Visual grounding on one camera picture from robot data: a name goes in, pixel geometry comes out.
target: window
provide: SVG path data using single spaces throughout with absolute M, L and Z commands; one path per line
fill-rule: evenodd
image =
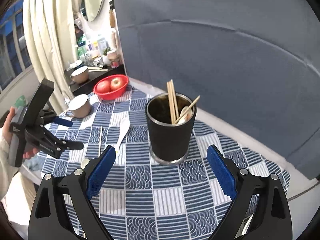
M 31 66 L 22 17 L 23 0 L 16 1 L 0 19 L 0 94 Z

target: small plant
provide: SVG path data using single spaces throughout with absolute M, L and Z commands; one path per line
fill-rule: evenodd
M 106 48 L 104 51 L 103 51 L 103 55 L 104 56 L 106 56 L 107 55 L 107 53 L 109 52 L 111 50 L 111 48 L 109 47 L 109 48 Z

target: potted plant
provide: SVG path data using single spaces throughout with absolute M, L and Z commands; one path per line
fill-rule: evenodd
M 108 51 L 110 51 L 110 50 L 111 50 L 111 48 L 109 47 L 109 48 L 106 48 L 106 49 L 103 51 L 102 60 L 103 60 L 104 65 L 110 65 L 110 60 L 109 60 L 109 58 L 108 58 L 108 56 L 107 56 L 107 53 L 108 53 Z

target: blue gripper pad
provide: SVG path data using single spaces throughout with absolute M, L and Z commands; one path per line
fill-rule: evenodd
M 72 121 L 66 120 L 66 119 L 63 119 L 63 118 L 59 118 L 59 117 L 56 117 L 55 119 L 53 119 L 53 122 L 56 123 L 56 124 L 60 124 L 60 125 L 66 126 L 66 127 L 72 127 L 73 126 L 73 122 Z
M 213 173 L 218 179 L 223 193 L 234 200 L 237 195 L 235 178 L 213 146 L 208 147 L 207 159 Z
M 113 147 L 103 155 L 97 166 L 94 168 L 90 177 L 87 180 L 87 197 L 91 199 L 93 196 L 97 195 L 109 174 L 109 171 L 115 163 L 116 160 L 116 150 Z

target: person's sleeve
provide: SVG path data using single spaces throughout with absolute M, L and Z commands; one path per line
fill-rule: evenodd
M 9 145 L 2 136 L 2 128 L 0 128 L 0 200 L 3 199 L 8 191 L 10 182 L 18 171 L 18 168 L 11 167 L 8 164 Z

